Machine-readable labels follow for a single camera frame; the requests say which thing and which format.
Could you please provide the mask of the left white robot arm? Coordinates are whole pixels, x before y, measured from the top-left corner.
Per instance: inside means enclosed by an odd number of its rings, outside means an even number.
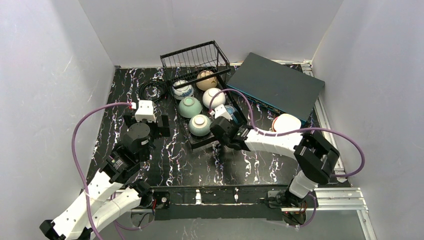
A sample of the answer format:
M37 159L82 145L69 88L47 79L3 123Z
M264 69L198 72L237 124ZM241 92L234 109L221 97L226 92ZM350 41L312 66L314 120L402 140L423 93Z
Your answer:
M155 139L169 137L167 114L125 114L130 125L100 165L87 189L55 219L44 220L39 229L49 240L92 240L96 233L125 211L139 206L152 196L152 188L144 180L128 183L150 160Z

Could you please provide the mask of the orange bowl white inside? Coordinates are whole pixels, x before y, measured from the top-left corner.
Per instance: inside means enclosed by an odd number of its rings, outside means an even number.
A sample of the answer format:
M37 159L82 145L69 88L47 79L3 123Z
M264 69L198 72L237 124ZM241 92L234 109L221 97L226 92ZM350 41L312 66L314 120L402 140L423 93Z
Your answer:
M271 130L273 132L285 133L300 129L301 126L302 122L297 117L288 113L283 113L273 120Z

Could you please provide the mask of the white ribbed ceramic bowl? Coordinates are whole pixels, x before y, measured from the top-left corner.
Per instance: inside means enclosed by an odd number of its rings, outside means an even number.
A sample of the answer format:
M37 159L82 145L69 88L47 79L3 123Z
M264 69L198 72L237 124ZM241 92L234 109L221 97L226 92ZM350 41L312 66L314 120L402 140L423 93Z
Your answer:
M202 95L202 103L207 109L215 109L219 105L226 104L226 95L224 92L219 93L219 88L213 87L207 89Z

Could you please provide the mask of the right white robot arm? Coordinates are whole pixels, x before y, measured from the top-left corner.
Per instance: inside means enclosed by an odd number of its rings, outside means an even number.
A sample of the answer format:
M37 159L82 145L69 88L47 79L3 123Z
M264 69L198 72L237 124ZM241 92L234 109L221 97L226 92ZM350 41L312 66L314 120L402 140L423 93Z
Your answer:
M298 162L300 171L287 189L270 191L263 200L269 208L300 207L318 185L329 182L340 157L340 152L311 128L277 136L275 132L256 131L251 125L237 124L219 116L211 123L210 131L221 145L231 149L279 154Z

